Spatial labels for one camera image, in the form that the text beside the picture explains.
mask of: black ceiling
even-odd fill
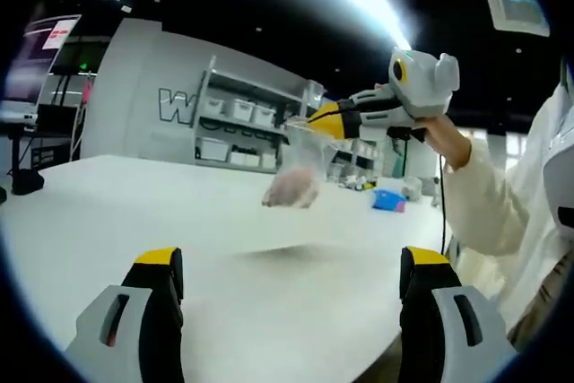
[[[319,81],[333,98],[387,79],[390,39],[375,34],[340,0],[45,2],[47,14],[82,13],[78,34],[112,35],[125,16],[162,21],[166,31],[235,48]],[[132,12],[122,13],[122,4],[130,5]],[[460,121],[523,129],[552,94],[559,79],[559,53],[548,39],[495,31],[486,0],[393,4],[413,49],[458,58],[461,89],[451,112]]]

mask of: sleeve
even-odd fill
[[[528,213],[504,172],[491,164],[485,142],[472,141],[469,162],[445,172],[444,188],[447,221],[458,241],[484,255],[518,250]]]

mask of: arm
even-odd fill
[[[457,239],[484,255],[513,253],[524,236],[528,214],[504,173],[495,169],[485,144],[470,141],[443,116],[421,121],[426,141],[452,171],[444,178],[448,224]]]

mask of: plastic bag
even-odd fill
[[[313,131],[305,118],[287,120],[285,134],[289,145],[283,147],[281,168],[265,192],[262,204],[309,208],[335,157],[335,139]]]

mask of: table surface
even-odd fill
[[[179,246],[188,381],[353,381],[398,334],[401,248],[440,248],[427,198],[389,213],[325,184],[308,210],[267,208],[272,176],[116,156],[42,175],[43,190],[0,210],[39,325],[64,350],[138,255]]]

